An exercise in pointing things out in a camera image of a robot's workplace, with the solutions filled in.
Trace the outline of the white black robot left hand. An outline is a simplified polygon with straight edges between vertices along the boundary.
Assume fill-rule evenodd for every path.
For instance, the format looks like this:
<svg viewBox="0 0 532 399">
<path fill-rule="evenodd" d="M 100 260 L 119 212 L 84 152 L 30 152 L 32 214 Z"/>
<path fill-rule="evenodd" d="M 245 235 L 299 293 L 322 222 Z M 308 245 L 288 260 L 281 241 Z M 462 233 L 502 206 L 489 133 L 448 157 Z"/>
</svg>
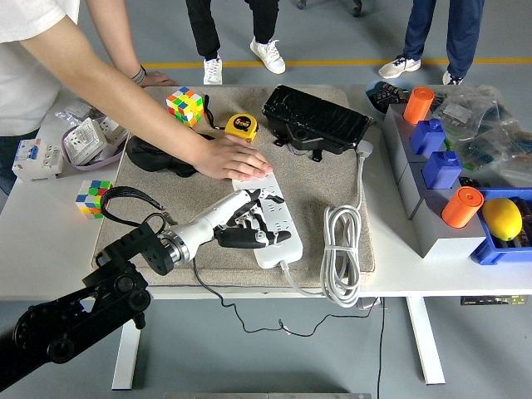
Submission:
<svg viewBox="0 0 532 399">
<path fill-rule="evenodd" d="M 286 208 L 283 197 L 265 189 L 236 190 L 189 223 L 169 225 L 159 238 L 176 265 L 194 259 L 199 247 L 214 239 L 237 249 L 262 249 L 291 239 L 290 230 L 268 227 L 263 200 Z"/>
</svg>

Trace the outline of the person's left hand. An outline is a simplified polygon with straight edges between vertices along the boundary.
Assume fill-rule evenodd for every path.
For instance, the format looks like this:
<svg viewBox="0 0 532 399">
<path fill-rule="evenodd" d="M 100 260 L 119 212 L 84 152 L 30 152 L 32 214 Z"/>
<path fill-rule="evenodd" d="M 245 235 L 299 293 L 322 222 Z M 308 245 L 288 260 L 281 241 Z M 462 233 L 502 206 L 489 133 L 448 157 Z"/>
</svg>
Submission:
<svg viewBox="0 0 532 399">
<path fill-rule="evenodd" d="M 149 71 L 140 84 L 142 87 L 149 86 L 177 86 L 178 82 L 169 78 L 166 74 L 159 71 Z"/>
</svg>

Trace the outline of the person's right hand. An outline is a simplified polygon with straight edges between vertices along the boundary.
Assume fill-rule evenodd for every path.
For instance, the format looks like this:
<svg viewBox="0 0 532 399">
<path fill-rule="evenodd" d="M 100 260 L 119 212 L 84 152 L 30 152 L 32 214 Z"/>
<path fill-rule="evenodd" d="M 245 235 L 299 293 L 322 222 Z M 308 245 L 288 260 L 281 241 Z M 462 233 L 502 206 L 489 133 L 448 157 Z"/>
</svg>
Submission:
<svg viewBox="0 0 532 399">
<path fill-rule="evenodd" d="M 223 180 L 247 181 L 273 171 L 265 156 L 245 140 L 227 135 L 207 140 L 190 162 L 201 174 Z"/>
</svg>

